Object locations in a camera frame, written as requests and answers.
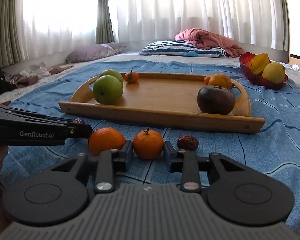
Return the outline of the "medium mandarin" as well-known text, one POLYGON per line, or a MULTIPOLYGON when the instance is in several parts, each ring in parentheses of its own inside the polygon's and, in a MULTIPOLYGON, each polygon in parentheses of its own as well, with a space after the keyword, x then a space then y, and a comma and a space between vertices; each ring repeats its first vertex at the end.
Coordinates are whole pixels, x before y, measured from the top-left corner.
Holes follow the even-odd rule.
POLYGON ((209 84, 209 81, 210 81, 210 78, 211 78, 211 75, 207 75, 204 77, 204 85, 208 85, 209 84))

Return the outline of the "small mandarin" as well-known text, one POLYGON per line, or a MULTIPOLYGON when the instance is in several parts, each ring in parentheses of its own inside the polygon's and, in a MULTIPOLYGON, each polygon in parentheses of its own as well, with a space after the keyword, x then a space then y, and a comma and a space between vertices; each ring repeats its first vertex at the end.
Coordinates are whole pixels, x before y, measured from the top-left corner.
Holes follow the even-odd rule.
POLYGON ((127 72, 124 77, 126 83, 136 83, 138 79, 139 79, 139 74, 135 72, 133 69, 131 69, 130 72, 127 72))

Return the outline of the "wooden serving tray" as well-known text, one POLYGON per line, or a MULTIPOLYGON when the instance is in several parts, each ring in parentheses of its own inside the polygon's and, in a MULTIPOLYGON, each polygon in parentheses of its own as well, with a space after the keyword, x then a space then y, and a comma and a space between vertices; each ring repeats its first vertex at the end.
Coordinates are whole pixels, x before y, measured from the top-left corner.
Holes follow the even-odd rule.
POLYGON ((97 80, 93 77, 69 101, 59 102, 59 106, 70 115, 166 128, 230 133, 257 133, 262 128, 265 119, 252 116, 249 95, 235 80, 232 84, 239 96, 232 112, 228 115, 202 113, 197 94, 203 79, 202 75, 140 73, 138 82, 123 85, 123 95, 116 105, 101 105, 90 89, 97 80))

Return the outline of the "front green apple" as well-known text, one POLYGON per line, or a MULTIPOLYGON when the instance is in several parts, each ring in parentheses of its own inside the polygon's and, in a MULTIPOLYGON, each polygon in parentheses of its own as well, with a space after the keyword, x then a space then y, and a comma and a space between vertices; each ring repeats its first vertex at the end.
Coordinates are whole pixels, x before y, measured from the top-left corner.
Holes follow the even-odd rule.
POLYGON ((100 104, 114 105, 122 94, 122 83, 112 75, 99 77, 93 85, 94 99, 100 104))

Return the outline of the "grey bed sheet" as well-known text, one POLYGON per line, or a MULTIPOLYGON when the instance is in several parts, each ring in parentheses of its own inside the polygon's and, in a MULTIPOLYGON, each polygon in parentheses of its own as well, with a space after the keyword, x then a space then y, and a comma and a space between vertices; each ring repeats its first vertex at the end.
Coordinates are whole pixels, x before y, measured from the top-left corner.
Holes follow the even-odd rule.
POLYGON ((5 92, 1 94, 0 103, 5 103, 8 101, 12 102, 46 83, 50 83, 57 79, 60 79, 61 77, 64 77, 70 74, 71 72, 74 72, 92 63, 120 62, 120 61, 131 61, 131 60, 146 60, 146 61, 164 62, 164 63, 175 61, 175 62, 181 62, 186 64, 216 64, 216 65, 229 65, 229 66, 239 67, 239 58, 237 57, 236 58, 231 58, 231 57, 209 58, 209 57, 185 57, 185 56, 167 56, 167 55, 143 56, 143 55, 139 55, 138 53, 121 53, 121 54, 102 58, 95 61, 75 63, 71 68, 66 69, 61 73, 47 76, 39 80, 37 83, 33 85, 24 88, 17 88, 10 92, 5 92))

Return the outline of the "pink crumpled quilt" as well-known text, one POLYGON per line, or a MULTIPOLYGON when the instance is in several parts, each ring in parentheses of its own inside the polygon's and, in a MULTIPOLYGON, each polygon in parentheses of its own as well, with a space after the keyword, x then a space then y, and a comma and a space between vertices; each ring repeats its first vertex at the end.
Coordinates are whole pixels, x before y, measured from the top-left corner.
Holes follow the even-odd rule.
POLYGON ((228 57, 239 57, 245 53, 245 50, 232 38, 199 28, 186 29, 175 35, 174 39, 188 42, 199 49, 220 47, 225 50, 228 57))

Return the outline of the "leafy mandarin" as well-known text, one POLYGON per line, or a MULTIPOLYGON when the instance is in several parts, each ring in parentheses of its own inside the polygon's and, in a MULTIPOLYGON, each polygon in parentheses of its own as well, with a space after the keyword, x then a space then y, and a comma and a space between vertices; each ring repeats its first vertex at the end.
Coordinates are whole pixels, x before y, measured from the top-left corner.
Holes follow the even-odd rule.
POLYGON ((144 129, 133 139, 133 148, 137 156, 145 160, 157 159, 163 150, 164 140, 157 131, 144 129))

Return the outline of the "yellow-orange citrus on tray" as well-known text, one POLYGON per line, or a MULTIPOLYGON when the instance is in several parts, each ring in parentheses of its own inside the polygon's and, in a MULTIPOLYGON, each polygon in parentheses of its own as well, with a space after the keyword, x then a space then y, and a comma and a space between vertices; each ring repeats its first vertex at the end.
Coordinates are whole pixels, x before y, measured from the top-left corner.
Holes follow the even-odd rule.
POLYGON ((230 90, 232 89, 232 80, 224 74, 214 74, 210 77, 208 85, 223 87, 230 90))

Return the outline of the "large orange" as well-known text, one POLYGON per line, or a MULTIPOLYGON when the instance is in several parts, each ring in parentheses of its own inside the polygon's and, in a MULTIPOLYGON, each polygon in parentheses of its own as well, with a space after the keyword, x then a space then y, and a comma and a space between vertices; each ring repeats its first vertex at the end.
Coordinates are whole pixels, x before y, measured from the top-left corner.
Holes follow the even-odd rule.
POLYGON ((103 151, 120 150, 125 142, 126 139, 121 132, 112 127, 104 127, 93 131, 88 140, 88 147, 91 155, 96 157, 103 151))

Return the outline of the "blue white striped pillow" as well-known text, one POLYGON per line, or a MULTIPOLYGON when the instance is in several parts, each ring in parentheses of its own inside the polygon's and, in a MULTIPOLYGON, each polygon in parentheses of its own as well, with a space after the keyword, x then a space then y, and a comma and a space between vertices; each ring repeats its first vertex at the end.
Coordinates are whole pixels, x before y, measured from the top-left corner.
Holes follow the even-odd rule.
POLYGON ((191 43, 184 41, 156 41, 148 44, 140 51, 140 55, 168 55, 186 57, 211 57, 219 58, 226 55, 226 51, 220 47, 200 49, 191 43))

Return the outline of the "purple pillow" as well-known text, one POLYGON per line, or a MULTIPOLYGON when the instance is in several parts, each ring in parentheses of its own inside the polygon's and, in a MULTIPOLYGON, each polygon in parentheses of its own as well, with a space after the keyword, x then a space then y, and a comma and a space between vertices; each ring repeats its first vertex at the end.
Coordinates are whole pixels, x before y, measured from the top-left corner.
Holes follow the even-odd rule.
POLYGON ((125 46, 117 43, 93 44, 72 51, 67 57, 67 63, 88 62, 117 55, 125 46))

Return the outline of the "green drape curtain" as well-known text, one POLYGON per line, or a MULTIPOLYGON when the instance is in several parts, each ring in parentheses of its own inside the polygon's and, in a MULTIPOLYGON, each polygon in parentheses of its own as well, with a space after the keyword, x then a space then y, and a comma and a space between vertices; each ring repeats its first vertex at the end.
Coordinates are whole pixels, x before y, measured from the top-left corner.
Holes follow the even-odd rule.
POLYGON ((283 50, 290 52, 290 25, 287 0, 281 0, 283 14, 283 50))
POLYGON ((114 42, 108 0, 97 0, 96 44, 114 42))

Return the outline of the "right green drape curtain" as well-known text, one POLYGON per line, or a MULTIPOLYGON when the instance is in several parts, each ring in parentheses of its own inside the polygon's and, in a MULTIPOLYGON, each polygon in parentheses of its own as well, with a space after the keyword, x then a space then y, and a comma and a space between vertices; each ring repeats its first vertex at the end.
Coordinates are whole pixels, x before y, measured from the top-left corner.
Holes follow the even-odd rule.
POLYGON ((290 52, 290 25, 287 0, 281 0, 283 14, 283 50, 290 52))

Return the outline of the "red jujube date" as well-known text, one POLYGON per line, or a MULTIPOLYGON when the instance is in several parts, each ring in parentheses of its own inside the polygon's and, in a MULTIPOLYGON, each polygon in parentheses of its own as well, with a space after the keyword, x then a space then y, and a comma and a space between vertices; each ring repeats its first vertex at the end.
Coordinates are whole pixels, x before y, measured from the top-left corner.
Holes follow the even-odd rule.
POLYGON ((85 124, 84 120, 80 119, 80 118, 76 118, 75 120, 72 121, 73 123, 76 124, 85 124))
POLYGON ((177 146, 180 150, 195 151, 199 146, 199 141, 192 135, 181 135, 178 138, 177 146))

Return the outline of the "white sheer curtain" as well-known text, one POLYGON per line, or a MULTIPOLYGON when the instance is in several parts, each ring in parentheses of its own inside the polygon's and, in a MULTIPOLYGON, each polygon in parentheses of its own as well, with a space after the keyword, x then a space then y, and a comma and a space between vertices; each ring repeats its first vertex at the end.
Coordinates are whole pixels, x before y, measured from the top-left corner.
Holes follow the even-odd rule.
MULTIPOLYGON (((116 42, 154 41, 200 28, 237 42, 283 49, 281 0, 108 0, 116 42)), ((20 0, 25 57, 96 43, 97 0, 20 0)))

